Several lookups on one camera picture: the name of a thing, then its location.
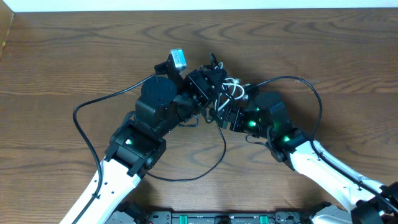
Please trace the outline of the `cardboard panel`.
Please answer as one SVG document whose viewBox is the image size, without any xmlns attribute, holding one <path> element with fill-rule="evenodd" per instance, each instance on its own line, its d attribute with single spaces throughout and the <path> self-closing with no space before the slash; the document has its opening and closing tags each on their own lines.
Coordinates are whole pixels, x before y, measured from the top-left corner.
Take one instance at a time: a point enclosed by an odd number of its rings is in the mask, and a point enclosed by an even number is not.
<svg viewBox="0 0 398 224">
<path fill-rule="evenodd" d="M 11 29 L 12 21 L 14 18 L 14 12 L 9 6 L 1 0 L 0 2 L 0 56 L 6 45 L 6 40 Z"/>
</svg>

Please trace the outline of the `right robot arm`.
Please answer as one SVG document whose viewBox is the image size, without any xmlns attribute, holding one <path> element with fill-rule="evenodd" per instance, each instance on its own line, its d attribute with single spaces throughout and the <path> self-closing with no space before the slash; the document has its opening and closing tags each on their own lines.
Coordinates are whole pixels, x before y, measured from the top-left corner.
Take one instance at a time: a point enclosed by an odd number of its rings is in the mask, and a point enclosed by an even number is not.
<svg viewBox="0 0 398 224">
<path fill-rule="evenodd" d="M 307 223 L 397 223 L 397 184 L 386 186 L 355 171 L 295 127 L 278 92 L 253 93 L 246 106 L 229 104 L 212 112 L 231 131 L 265 138 L 273 158 L 312 179 L 343 206 L 323 203 Z"/>
</svg>

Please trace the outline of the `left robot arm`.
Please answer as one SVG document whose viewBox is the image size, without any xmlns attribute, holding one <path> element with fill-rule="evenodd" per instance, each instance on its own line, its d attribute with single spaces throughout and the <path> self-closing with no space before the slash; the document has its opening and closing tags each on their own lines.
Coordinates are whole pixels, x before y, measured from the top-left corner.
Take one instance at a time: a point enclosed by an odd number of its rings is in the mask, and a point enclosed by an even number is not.
<svg viewBox="0 0 398 224">
<path fill-rule="evenodd" d="M 103 159 L 82 130 L 77 113 L 73 113 L 73 122 L 97 170 L 62 223 L 106 223 L 163 155 L 165 135 L 205 114 L 210 104 L 214 105 L 212 111 L 217 110 L 227 77 L 223 64 L 211 55 L 210 64 L 182 77 L 186 66 L 182 50 L 172 49 L 167 60 L 154 67 L 155 73 L 138 83 L 141 95 L 135 109 L 126 114 L 111 136 Z"/>
</svg>

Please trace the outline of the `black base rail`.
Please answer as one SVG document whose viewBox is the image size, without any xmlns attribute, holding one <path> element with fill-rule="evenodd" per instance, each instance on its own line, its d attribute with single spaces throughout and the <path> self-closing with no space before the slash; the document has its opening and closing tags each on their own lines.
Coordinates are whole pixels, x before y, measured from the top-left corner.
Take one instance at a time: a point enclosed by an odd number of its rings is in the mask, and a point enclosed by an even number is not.
<svg viewBox="0 0 398 224">
<path fill-rule="evenodd" d="M 323 202 L 307 212 L 277 210 L 271 212 L 175 212 L 145 211 L 136 203 L 122 203 L 106 224 L 344 224 L 351 215 L 329 202 Z"/>
</svg>

